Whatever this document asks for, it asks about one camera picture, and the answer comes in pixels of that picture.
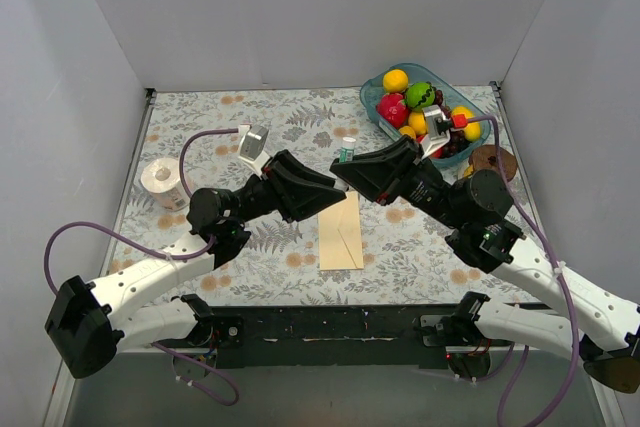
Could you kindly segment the green white glue stick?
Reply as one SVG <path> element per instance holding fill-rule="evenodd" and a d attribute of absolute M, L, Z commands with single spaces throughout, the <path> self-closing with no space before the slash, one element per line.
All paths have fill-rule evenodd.
<path fill-rule="evenodd" d="M 353 137 L 343 137 L 339 153 L 339 162 L 349 162 L 353 159 L 355 153 L 356 139 Z"/>

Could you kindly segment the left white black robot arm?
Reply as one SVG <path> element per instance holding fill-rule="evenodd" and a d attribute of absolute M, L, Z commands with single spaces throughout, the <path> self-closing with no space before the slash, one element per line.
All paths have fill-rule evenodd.
<path fill-rule="evenodd" d="M 205 345 L 213 324 L 196 301 L 167 308 L 151 301 L 233 260 L 251 234 L 247 222 L 273 212 L 306 220 L 346 198 L 343 182 L 316 172 L 289 151 L 257 157 L 258 170 L 239 189 L 200 188 L 190 197 L 190 229 L 133 266 L 91 281 L 74 276 L 54 288 L 45 331 L 71 375 L 89 377 L 117 353 L 158 340 Z"/>

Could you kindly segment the beige paper envelope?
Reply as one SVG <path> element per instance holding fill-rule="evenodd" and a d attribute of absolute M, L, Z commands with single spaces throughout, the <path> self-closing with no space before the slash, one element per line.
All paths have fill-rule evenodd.
<path fill-rule="evenodd" d="M 318 214 L 318 242 L 321 271 L 364 268 L 357 192 L 347 192 L 345 200 Z"/>

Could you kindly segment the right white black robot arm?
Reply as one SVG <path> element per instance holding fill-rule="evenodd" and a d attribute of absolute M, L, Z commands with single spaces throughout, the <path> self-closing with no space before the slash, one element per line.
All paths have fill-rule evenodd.
<path fill-rule="evenodd" d="M 334 160 L 330 170 L 371 202 L 407 200 L 450 228 L 445 241 L 463 263 L 520 287 L 561 316 L 518 314 L 467 295 L 472 309 L 452 320 L 460 342 L 502 338 L 558 356 L 576 354 L 601 384 L 626 394 L 638 390 L 638 304 L 552 261 L 509 222 L 506 215 L 514 200 L 498 173 L 481 170 L 449 183 L 408 137 L 347 162 Z"/>

